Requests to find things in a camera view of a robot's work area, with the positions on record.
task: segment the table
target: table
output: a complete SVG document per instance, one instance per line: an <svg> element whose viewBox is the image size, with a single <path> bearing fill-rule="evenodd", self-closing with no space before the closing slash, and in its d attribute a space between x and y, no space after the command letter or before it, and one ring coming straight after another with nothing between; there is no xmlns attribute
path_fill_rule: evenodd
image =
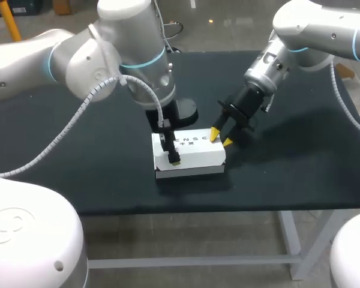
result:
<svg viewBox="0 0 360 288"><path fill-rule="evenodd" d="M218 99L243 84L258 52L179 53L178 96L195 99L210 127ZM344 86L344 102L360 122ZM22 93L0 104L0 172L33 159L68 122L80 101L61 86ZM156 181L150 129L128 91L92 104L70 134L42 162L15 180L51 188L79 215L218 211L280 211L288 255L92 260L91 268L291 263L303 279L343 224L360 208L360 133L332 91L329 69L296 70L280 87L268 114L258 112L255 133L227 149L226 173ZM325 209L300 248L290 210Z"/></svg>

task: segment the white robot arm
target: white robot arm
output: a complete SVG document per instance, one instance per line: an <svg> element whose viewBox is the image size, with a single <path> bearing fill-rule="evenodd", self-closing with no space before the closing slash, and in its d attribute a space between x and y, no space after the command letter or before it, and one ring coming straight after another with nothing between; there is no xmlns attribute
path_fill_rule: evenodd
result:
<svg viewBox="0 0 360 288"><path fill-rule="evenodd" d="M228 134L225 146L232 143L231 133L251 128L249 120L264 99L276 93L296 66L314 72L331 64L334 55L360 61L360 10L292 0L278 10L273 26L267 46L244 75L245 86L220 103L223 110L212 126L211 141L229 117L236 125ZM350 113L346 113L357 126Z"/></svg>

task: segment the table frame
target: table frame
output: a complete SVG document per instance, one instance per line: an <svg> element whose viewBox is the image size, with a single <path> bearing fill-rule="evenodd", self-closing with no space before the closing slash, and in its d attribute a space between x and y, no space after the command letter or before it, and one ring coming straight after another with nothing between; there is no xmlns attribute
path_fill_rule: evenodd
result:
<svg viewBox="0 0 360 288"><path fill-rule="evenodd" d="M90 260L90 269L143 268L168 266L210 266L210 265L259 265L290 264L292 280L304 280L317 262L319 256L336 235L350 210L324 210L310 231L306 242L300 245L296 225L291 211L279 211L278 217L283 232L287 254L261 256L218 256L218 257L164 257L140 259Z"/></svg>

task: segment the white box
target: white box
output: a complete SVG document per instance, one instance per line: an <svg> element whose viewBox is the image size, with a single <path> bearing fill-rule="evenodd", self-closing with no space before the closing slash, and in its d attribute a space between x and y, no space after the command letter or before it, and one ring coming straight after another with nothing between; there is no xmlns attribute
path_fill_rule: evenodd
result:
<svg viewBox="0 0 360 288"><path fill-rule="evenodd" d="M211 129L175 131L175 148L180 155L180 164L168 161L168 152L161 147L159 134L152 134L152 146L156 178L204 175L224 172L226 151L218 136L209 141Z"/></svg>

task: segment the metal table leg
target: metal table leg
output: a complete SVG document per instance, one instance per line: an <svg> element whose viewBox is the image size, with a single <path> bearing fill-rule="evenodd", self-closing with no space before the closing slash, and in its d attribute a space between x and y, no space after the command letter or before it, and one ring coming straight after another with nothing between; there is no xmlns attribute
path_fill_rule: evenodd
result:
<svg viewBox="0 0 360 288"><path fill-rule="evenodd" d="M301 248L301 262L291 265L290 274L293 280L303 280L307 277L313 265L336 235L350 214L350 210L324 210L317 220L314 229Z"/></svg>

